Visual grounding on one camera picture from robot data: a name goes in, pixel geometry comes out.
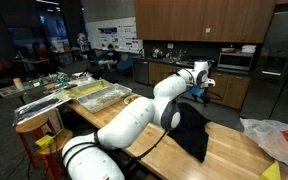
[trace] refrigerator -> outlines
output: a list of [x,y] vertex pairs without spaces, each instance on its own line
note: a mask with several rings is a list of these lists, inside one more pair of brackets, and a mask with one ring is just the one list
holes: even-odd
[[272,18],[240,115],[288,123],[288,12]]

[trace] red stool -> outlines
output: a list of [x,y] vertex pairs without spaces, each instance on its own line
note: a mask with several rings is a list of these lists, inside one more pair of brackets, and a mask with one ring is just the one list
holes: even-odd
[[30,133],[33,132],[34,136],[35,136],[35,140],[38,140],[40,138],[42,138],[44,136],[44,133],[41,129],[41,127],[47,124],[48,127],[50,128],[50,130],[52,132],[55,132],[52,124],[50,123],[48,116],[45,114],[39,115],[35,118],[32,118],[18,126],[16,126],[16,132],[18,133],[18,135],[21,138],[22,144],[24,146],[24,149],[26,151],[26,154],[28,155],[30,162],[32,164],[32,166],[36,169],[36,164],[35,164],[35,159],[41,158],[40,155],[34,156],[31,149],[28,146],[28,143],[24,137],[25,133]]
[[72,137],[72,131],[63,129],[56,135],[54,143],[49,148],[37,151],[42,156],[45,166],[49,167],[48,174],[52,180],[59,179],[62,174],[62,169],[59,168],[54,154],[59,153]]

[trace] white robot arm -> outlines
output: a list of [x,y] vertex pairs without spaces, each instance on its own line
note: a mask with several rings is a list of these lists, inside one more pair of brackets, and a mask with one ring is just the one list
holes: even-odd
[[104,128],[70,140],[62,154],[64,166],[71,178],[124,179],[117,164],[104,150],[129,147],[149,122],[165,130],[175,128],[181,117],[174,99],[192,87],[201,89],[215,86],[215,81],[208,79],[207,75],[208,63],[197,61],[194,69],[180,70],[158,83],[154,87],[154,99],[137,98]]

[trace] tray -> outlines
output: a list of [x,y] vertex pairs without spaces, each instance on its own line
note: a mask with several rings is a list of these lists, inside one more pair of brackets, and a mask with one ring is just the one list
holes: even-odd
[[82,96],[76,100],[91,113],[100,111],[128,96],[132,89],[119,84],[113,84],[102,90]]
[[69,94],[69,96],[72,99],[77,99],[79,97],[83,97],[85,95],[89,95],[91,93],[94,93],[96,91],[99,91],[103,88],[109,87],[112,84],[104,79],[95,81],[95,82],[91,82],[89,84],[86,85],[82,85],[82,86],[77,86],[75,88],[70,89],[69,91],[67,91],[67,93]]

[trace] red and white plastic bag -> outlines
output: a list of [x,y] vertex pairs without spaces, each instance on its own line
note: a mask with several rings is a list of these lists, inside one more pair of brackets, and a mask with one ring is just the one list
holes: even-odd
[[241,119],[244,134],[267,154],[288,165],[288,124],[273,120]]

